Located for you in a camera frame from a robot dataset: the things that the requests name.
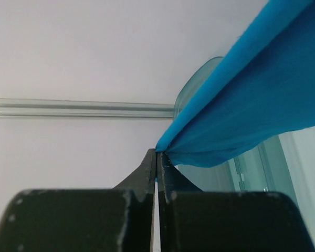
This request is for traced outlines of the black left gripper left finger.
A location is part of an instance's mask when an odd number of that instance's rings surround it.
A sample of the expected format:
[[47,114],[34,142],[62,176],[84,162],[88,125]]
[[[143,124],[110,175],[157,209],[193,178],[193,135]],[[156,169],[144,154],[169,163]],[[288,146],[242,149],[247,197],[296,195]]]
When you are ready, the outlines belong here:
[[0,251],[152,251],[156,152],[111,189],[27,189],[0,220]]

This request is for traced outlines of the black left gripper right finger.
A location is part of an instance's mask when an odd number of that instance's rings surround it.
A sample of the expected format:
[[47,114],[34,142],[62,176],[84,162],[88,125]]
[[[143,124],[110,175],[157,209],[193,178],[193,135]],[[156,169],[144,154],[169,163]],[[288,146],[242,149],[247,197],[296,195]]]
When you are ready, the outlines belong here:
[[277,192],[204,192],[156,155],[161,251],[315,251],[294,202]]

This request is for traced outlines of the blue t-shirt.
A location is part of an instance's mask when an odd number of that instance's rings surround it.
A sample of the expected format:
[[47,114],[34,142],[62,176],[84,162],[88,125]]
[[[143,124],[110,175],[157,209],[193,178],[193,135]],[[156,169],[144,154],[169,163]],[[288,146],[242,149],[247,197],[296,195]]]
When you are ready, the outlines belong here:
[[174,165],[213,167],[315,126],[315,1],[269,1],[159,139]]

